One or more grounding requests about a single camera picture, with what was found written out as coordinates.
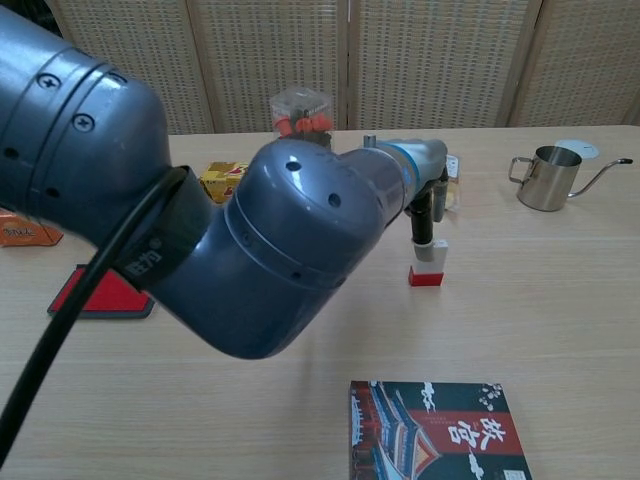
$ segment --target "orange package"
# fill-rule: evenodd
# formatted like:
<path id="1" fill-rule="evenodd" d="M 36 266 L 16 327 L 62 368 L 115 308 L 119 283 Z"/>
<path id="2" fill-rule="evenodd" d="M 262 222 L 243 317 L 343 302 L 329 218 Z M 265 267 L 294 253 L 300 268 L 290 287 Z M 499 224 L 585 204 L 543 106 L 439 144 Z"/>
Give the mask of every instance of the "orange package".
<path id="1" fill-rule="evenodd" d="M 53 246 L 62 238 L 62 232 L 29 222 L 11 212 L 0 209 L 0 247 L 40 245 Z"/>

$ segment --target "book cover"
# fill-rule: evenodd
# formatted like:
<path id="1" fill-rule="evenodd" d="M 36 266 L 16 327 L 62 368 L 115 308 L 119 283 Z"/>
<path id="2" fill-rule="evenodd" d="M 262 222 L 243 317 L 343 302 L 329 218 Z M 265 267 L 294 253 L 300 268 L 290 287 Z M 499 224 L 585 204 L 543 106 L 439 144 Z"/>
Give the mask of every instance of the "book cover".
<path id="1" fill-rule="evenodd" d="M 351 382 L 352 480 L 533 480 L 500 384 Z"/>

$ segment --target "screw hole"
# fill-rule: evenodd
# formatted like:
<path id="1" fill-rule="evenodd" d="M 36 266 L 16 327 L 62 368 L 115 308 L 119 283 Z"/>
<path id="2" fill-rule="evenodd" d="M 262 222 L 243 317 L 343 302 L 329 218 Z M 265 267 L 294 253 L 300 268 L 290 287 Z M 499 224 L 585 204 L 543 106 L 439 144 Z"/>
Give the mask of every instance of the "screw hole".
<path id="1" fill-rule="evenodd" d="M 20 154 L 15 148 L 9 147 L 4 149 L 4 156 L 10 160 L 17 160 Z"/>
<path id="2" fill-rule="evenodd" d="M 340 195 L 338 195 L 337 193 L 332 193 L 331 195 L 329 195 L 329 205 L 331 205 L 333 208 L 338 208 L 341 203 L 342 200 L 340 199 Z"/>

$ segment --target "robotic arm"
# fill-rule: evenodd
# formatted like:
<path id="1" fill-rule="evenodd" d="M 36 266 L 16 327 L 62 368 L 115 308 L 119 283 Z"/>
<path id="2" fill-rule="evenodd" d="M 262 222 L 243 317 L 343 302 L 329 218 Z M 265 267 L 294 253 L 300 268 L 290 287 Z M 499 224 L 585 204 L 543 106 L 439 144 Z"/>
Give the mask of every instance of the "robotic arm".
<path id="1" fill-rule="evenodd" d="M 1 7 L 0 40 L 0 206 L 100 246 L 171 168 L 162 105 L 143 83 Z M 444 143 L 365 143 L 342 155 L 270 143 L 225 208 L 189 170 L 114 268 L 215 348 L 273 355 L 403 210 L 414 241 L 431 241 Z"/>

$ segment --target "wooden table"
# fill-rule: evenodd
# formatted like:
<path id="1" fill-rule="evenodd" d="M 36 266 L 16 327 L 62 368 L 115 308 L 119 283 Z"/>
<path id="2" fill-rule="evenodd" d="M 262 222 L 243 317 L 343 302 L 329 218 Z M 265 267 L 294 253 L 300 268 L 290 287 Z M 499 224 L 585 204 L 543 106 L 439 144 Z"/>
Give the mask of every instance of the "wooden table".
<path id="1" fill-rule="evenodd" d="M 640 167 L 618 167 L 556 213 L 521 205 L 509 160 L 560 138 L 640 159 L 640 128 L 378 132 L 443 139 L 462 162 L 462 208 L 441 288 L 411 289 L 401 216 L 304 333 L 248 362 L 161 308 L 80 321 L 38 396 L 4 479 L 342 479 L 352 379 L 502 382 L 536 480 L 640 475 Z M 175 164 L 248 160 L 271 134 L 171 139 Z M 361 133 L 336 134 L 339 152 Z M 45 309 L 92 248 L 0 250 L 0 398 Z"/>

